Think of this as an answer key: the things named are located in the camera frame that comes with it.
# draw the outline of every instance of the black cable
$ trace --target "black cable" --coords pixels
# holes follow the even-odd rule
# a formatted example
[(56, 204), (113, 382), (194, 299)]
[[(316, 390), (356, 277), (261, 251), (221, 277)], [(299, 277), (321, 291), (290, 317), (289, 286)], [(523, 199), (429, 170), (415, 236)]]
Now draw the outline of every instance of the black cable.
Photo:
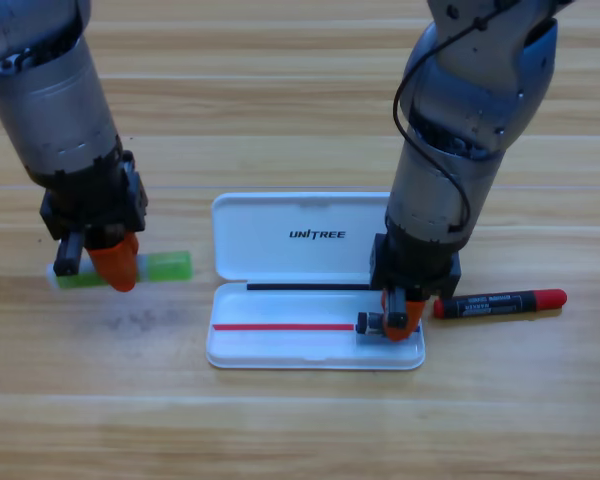
[(501, 13), (506, 12), (513, 6), (517, 5), (518, 3), (520, 3), (520, 1), (521, 0), (513, 0), (512, 2), (508, 2), (506, 4), (506, 6), (498, 8), (497, 10), (493, 11), (492, 13), (490, 13), (489, 15), (487, 15), (485, 17), (475, 18), (470, 27), (465, 28), (464, 30), (460, 31), (453, 37), (449, 37), (447, 40), (442, 42), (440, 45), (438, 45), (435, 48), (432, 48), (427, 53), (425, 53), (422, 57), (420, 57), (418, 59), (418, 61), (411, 68), (411, 70), (409, 70), (409, 72), (407, 72), (407, 74), (404, 76), (404, 78), (402, 79), (402, 82), (400, 82), (400, 85), (398, 86), (398, 90), (396, 91), (396, 95), (393, 99), (393, 121), (395, 122), (396, 127), (398, 127), (398, 131), (402, 134), (405, 141), (416, 152), (418, 152), (422, 156), (422, 158), (424, 158), (427, 162), (429, 162), (431, 165), (433, 165), (434, 168), (436, 168), (438, 171), (440, 171), (440, 173), (442, 173), (442, 175), (444, 175), (444, 177), (447, 180), (449, 180), (449, 182), (451, 182), (451, 184), (455, 187), (455, 189), (460, 194), (460, 197), (462, 198), (462, 204), (464, 206), (464, 215), (463, 215), (464, 218), (461, 220), (459, 225), (450, 225), (449, 226), (450, 232), (460, 232), (460, 231), (464, 230), (464, 228), (469, 223), (469, 220), (471, 220), (471, 204), (469, 202), (469, 198), (467, 197), (467, 193), (464, 191), (464, 188), (462, 188), (462, 185), (460, 185), (458, 183), (458, 181), (455, 178), (453, 178), (451, 176), (451, 174), (442, 165), (440, 165), (433, 158), (431, 158), (422, 148), (420, 148), (420, 146), (418, 146), (411, 139), (411, 137), (409, 137), (409, 135), (407, 134), (407, 131), (404, 129), (404, 127), (400, 123), (400, 118), (398, 116), (400, 97), (404, 93), (405, 88), (407, 88), (407, 85), (409, 84), (411, 79), (414, 77), (416, 72), (420, 69), (420, 67), (422, 67), (422, 65), (425, 64), (425, 62), (427, 60), (429, 60), (429, 58), (433, 57), (434, 55), (437, 55), (442, 50), (447, 48), (449, 45), (453, 45), (458, 40), (466, 37), (474, 30), (480, 30), (480, 31), (486, 30), (487, 26), (491, 20), (496, 18)]

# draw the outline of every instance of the wooden table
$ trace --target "wooden table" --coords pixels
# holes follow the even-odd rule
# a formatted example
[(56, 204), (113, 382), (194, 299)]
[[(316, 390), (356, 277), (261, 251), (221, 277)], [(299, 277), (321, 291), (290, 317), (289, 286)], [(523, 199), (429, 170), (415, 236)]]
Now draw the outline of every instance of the wooden table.
[(460, 293), (559, 287), (559, 316), (427, 319), (412, 373), (221, 371), (204, 356), (210, 203), (386, 190), (424, 0), (98, 0), (88, 39), (150, 197), (143, 251), (190, 284), (50, 292), (0, 127), (0, 480), (600, 479), (600, 0), (462, 253)]

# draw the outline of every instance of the red marker cap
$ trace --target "red marker cap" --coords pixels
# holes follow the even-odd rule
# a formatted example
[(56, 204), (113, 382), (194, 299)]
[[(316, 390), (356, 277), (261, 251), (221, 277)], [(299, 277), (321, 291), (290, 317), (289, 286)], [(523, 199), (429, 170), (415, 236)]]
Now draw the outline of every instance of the red marker cap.
[(552, 290), (534, 290), (536, 311), (556, 310), (567, 303), (567, 293), (558, 288)]

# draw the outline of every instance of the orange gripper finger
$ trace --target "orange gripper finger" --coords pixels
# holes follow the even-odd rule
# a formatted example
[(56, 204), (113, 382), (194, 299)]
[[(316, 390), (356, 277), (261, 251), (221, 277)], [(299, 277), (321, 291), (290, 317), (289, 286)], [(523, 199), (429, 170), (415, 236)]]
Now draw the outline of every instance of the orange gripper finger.
[(392, 342), (401, 342), (406, 340), (409, 336), (415, 332), (416, 328), (420, 324), (420, 318), (426, 302), (407, 302), (407, 326), (406, 328), (390, 328), (387, 326), (387, 317), (384, 315), (384, 331), (387, 338)]
[(93, 266), (103, 279), (119, 292), (133, 290), (136, 285), (138, 267), (138, 239), (133, 232), (127, 232), (124, 239), (115, 247), (87, 250)]

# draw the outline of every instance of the marker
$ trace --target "marker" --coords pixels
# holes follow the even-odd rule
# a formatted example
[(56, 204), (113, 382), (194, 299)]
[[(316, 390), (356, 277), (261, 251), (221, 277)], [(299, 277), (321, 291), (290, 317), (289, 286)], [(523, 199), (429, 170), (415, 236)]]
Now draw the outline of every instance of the marker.
[(564, 290), (529, 290), (525, 292), (487, 293), (438, 299), (433, 304), (437, 318), (462, 318), (486, 315), (555, 310), (567, 303)]
[[(136, 257), (136, 282), (186, 282), (193, 277), (189, 252), (150, 253)], [(107, 286), (108, 282), (96, 272), (87, 257), (80, 260), (80, 273), (58, 277), (53, 265), (47, 267), (47, 279), (52, 287), (60, 290)]]

